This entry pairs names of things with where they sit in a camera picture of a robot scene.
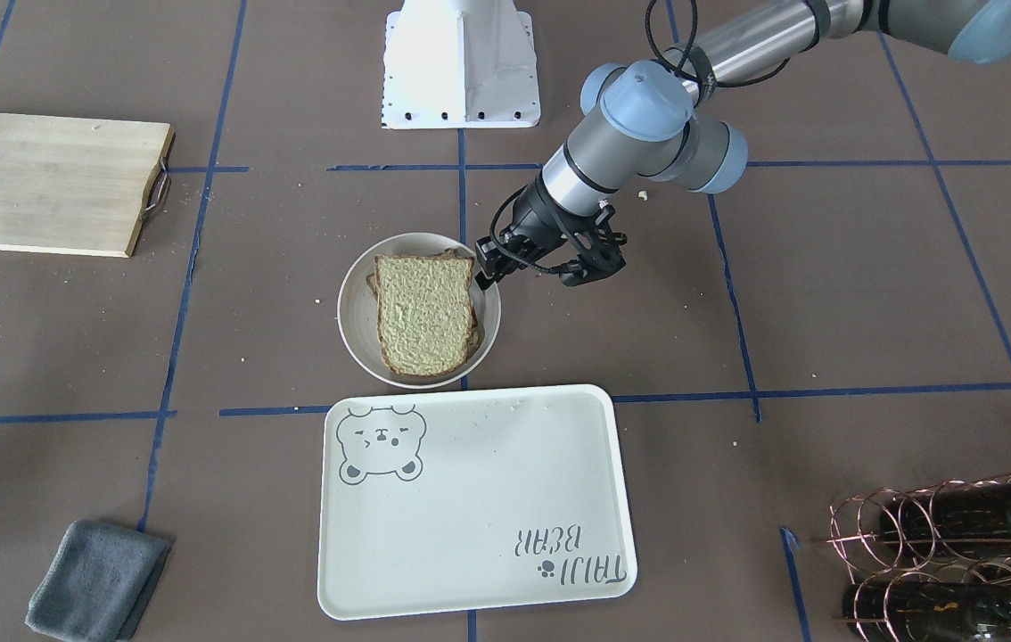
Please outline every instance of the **toast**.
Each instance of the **toast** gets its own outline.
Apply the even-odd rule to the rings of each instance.
[[[367,283],[378,299],[382,361],[396,374],[436,377],[460,368],[478,349],[470,283],[473,259],[376,256]]]

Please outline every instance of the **plastic tray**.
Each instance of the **plastic tray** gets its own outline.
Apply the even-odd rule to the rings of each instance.
[[[324,427],[317,594],[335,619],[593,601],[636,582],[599,387],[348,398]]]

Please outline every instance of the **bowl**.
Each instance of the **bowl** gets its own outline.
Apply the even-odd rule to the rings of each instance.
[[[474,259],[473,251],[454,239],[433,235],[429,232],[409,232],[388,238],[362,253],[355,264],[348,269],[344,284],[339,288],[339,335],[344,339],[347,352],[364,370],[376,379],[403,389],[436,389],[446,383],[459,381],[469,374],[486,357],[490,346],[497,337],[497,326],[501,322],[501,294],[497,284],[490,285],[484,292],[477,282],[470,281],[470,301],[473,316],[481,333],[481,345],[476,352],[457,370],[437,374],[435,377],[418,377],[412,374],[395,373],[382,362],[379,347],[379,303],[374,292],[367,285],[366,278],[374,273],[374,257],[379,255],[433,256],[454,249],[460,256]]]

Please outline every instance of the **gray towel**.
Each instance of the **gray towel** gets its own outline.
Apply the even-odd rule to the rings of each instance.
[[[66,529],[26,625],[65,642],[129,639],[161,576],[166,540],[90,520]]]

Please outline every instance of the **white corner object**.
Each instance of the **white corner object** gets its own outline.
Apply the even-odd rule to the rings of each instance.
[[[386,36],[384,126],[538,124],[533,20],[513,0],[404,0],[387,16]]]

